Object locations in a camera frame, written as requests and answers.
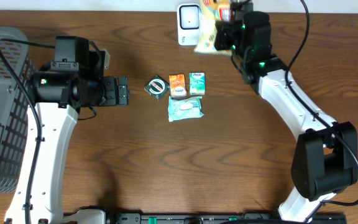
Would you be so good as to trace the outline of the red white tape roll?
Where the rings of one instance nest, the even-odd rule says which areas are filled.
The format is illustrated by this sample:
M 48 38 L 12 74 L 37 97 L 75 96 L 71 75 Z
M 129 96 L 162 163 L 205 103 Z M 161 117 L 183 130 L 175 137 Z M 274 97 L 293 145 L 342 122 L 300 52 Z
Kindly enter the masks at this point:
M 145 86 L 144 90 L 157 101 L 163 98 L 169 92 L 170 86 L 159 75 L 155 75 Z

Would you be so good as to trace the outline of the small teal tissue pack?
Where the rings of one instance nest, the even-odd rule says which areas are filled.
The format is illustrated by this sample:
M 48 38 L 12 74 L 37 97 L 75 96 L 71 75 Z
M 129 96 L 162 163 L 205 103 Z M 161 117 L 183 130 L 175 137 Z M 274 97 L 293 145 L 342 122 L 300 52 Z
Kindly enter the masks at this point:
M 206 79 L 203 72 L 190 73 L 190 95 L 204 95 L 206 93 Z

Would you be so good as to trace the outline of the small orange tissue pack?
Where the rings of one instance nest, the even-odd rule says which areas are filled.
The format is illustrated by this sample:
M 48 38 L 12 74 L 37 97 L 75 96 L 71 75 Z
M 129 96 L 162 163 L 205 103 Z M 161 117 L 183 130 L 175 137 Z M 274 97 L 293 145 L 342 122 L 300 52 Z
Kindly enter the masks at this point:
M 185 84 L 185 75 L 170 75 L 170 96 L 172 98 L 181 98 L 187 95 L 186 84 Z

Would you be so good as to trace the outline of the green Zappy wipes pack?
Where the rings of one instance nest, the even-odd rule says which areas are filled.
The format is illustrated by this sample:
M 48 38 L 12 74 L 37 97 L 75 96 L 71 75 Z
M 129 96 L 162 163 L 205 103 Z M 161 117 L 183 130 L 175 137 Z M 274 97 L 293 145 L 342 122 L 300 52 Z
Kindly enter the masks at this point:
M 202 96 L 194 96 L 184 100 L 174 100 L 170 96 L 168 101 L 168 121 L 202 118 L 204 116 L 201 111 L 202 98 Z

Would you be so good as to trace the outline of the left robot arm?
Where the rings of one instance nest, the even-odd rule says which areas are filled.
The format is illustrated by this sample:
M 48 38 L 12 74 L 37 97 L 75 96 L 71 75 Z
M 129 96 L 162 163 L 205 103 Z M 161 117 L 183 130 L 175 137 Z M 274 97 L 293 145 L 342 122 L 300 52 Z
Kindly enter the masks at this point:
M 103 208 L 63 214 L 62 184 L 80 110 L 129 103 L 127 77 L 106 77 L 109 54 L 88 39 L 59 35 L 54 59 L 21 85 L 29 102 L 27 140 L 5 223 L 110 223 Z

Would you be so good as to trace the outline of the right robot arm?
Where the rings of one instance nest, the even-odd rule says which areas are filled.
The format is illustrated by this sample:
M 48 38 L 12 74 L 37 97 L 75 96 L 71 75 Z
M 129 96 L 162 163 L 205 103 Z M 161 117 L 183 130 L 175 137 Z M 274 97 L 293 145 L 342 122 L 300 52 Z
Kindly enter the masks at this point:
M 296 146 L 291 165 L 294 184 L 273 215 L 245 215 L 243 223 L 345 223 L 341 214 L 319 210 L 358 182 L 358 137 L 350 122 L 339 123 L 299 87 L 291 66 L 272 53 L 269 15 L 251 1 L 229 4 L 229 19 L 216 23 L 218 50 L 230 50 L 231 62 L 256 94 L 288 126 Z

